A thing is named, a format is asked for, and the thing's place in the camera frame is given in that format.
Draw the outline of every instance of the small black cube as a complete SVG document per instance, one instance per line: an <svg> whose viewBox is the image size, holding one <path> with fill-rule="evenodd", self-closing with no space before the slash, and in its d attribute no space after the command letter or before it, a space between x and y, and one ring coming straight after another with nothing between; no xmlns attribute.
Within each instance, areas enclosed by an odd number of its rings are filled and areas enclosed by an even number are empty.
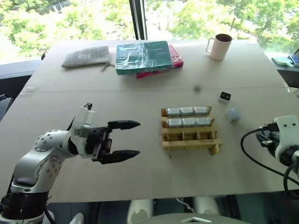
<svg viewBox="0 0 299 224"><path fill-rule="evenodd" d="M227 104L230 100L231 94L227 92L221 92L218 101L223 104Z"/></svg>

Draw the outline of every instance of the book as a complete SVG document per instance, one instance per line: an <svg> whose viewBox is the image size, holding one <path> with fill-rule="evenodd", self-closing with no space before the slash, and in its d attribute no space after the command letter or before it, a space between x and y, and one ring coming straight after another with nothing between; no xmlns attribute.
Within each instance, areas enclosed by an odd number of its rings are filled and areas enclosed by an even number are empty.
<svg viewBox="0 0 299 224"><path fill-rule="evenodd" d="M180 57L180 55L177 53L177 51L175 50L175 48L171 44L168 45L168 48L169 48L170 57L171 57L171 61L172 61L172 70L183 67L184 61ZM141 72L141 73L135 74L135 77L136 78L144 78L144 77L147 77L147 76L152 76L152 75L155 75L155 74L160 74L160 73L163 73L163 72L166 72L166 71L170 71L170 70Z"/></svg>
<svg viewBox="0 0 299 224"><path fill-rule="evenodd" d="M118 45L115 69L118 75L172 69L168 43L157 41Z"/></svg>

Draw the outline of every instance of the table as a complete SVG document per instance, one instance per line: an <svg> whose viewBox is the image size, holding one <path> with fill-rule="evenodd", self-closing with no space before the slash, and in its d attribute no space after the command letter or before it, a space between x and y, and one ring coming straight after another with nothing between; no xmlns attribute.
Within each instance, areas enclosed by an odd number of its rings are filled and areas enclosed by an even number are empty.
<svg viewBox="0 0 299 224"><path fill-rule="evenodd" d="M0 193L4 195L15 163L44 131L65 129L80 105L93 103L93 126L109 120L133 119L141 126L115 130L114 150L141 153L118 164L101 165L90 159L67 159L50 192L52 202L91 202L178 196L207 196L283 190L282 178L254 164L240 149L240 138L274 117L298 114L299 101L260 47L233 41L224 61L205 52L206 42L173 42L184 60L181 70L136 80L118 76L114 68L99 66L63 69L66 52L109 45L112 62L116 45L125 41L73 41L55 46L36 70L0 123ZM202 86L195 93L196 84ZM218 103L221 91L232 94L227 105ZM176 151L172 158L162 149L160 109L211 105L221 153L208 150ZM238 108L242 119L232 125L224 113ZM248 152L262 163L285 167L261 148L254 136L245 142ZM291 189L298 188L292 183Z"/></svg>

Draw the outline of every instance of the window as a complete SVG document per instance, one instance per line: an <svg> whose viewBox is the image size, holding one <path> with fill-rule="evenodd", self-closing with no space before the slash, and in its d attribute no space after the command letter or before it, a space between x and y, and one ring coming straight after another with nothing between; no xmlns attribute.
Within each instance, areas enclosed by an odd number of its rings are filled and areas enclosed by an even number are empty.
<svg viewBox="0 0 299 224"><path fill-rule="evenodd" d="M0 64L40 59L60 40L134 40L128 0L0 0Z"/></svg>
<svg viewBox="0 0 299 224"><path fill-rule="evenodd" d="M200 40L217 33L258 41L266 52L299 48L297 0L145 0L149 40Z"/></svg>

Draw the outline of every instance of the small box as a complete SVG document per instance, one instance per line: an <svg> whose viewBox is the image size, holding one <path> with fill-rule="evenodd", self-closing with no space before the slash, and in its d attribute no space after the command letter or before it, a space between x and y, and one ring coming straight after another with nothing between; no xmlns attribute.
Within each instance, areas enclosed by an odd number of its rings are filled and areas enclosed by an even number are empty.
<svg viewBox="0 0 299 224"><path fill-rule="evenodd" d="M225 117L229 120L229 122L238 121L239 119L241 119L241 115L238 109L227 110L225 113Z"/></svg>
<svg viewBox="0 0 299 224"><path fill-rule="evenodd" d="M182 116L190 116L193 115L193 108L192 107L181 107L181 115Z"/></svg>
<svg viewBox="0 0 299 224"><path fill-rule="evenodd" d="M168 108L166 109L167 116L169 117L178 117L181 115L179 108Z"/></svg>
<svg viewBox="0 0 299 224"><path fill-rule="evenodd" d="M194 115L203 116L203 115L207 115L208 112L209 112L209 108L207 108L206 106L195 106L194 107Z"/></svg>
<svg viewBox="0 0 299 224"><path fill-rule="evenodd" d="M221 92L218 101L222 104L227 104L230 100L231 95L227 92Z"/></svg>
<svg viewBox="0 0 299 224"><path fill-rule="evenodd" d="M211 126L211 118L196 118L196 125L200 127Z"/></svg>
<svg viewBox="0 0 299 224"><path fill-rule="evenodd" d="M195 127L196 121L195 118L183 118L183 127Z"/></svg>
<svg viewBox="0 0 299 224"><path fill-rule="evenodd" d="M167 119L166 123L167 123L168 127L182 127L183 126L181 118Z"/></svg>

